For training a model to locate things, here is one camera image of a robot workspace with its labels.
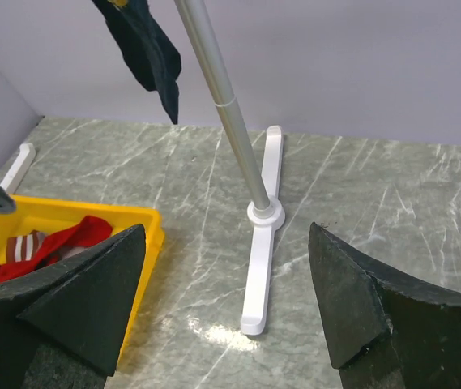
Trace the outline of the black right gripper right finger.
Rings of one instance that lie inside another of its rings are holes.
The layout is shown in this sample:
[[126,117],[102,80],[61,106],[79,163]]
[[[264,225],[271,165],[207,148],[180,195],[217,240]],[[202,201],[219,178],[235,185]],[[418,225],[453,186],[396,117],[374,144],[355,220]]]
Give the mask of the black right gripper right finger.
[[461,388],[461,293],[360,252],[318,224],[309,264],[344,388]]

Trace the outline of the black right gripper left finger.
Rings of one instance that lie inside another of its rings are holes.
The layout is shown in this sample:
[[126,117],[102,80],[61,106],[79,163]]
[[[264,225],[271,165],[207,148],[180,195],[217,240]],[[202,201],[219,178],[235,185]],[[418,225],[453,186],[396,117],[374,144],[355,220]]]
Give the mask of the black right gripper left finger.
[[0,388],[102,388],[117,368],[146,254],[136,224],[0,284]]

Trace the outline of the red sock with stripes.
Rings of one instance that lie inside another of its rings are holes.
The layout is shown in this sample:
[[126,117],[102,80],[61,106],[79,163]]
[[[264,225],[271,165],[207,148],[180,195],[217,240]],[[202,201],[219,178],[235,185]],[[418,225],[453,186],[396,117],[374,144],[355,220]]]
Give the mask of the red sock with stripes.
[[113,227],[95,216],[85,216],[78,224],[56,233],[46,234],[32,260],[0,264],[0,284],[55,264],[110,237]]

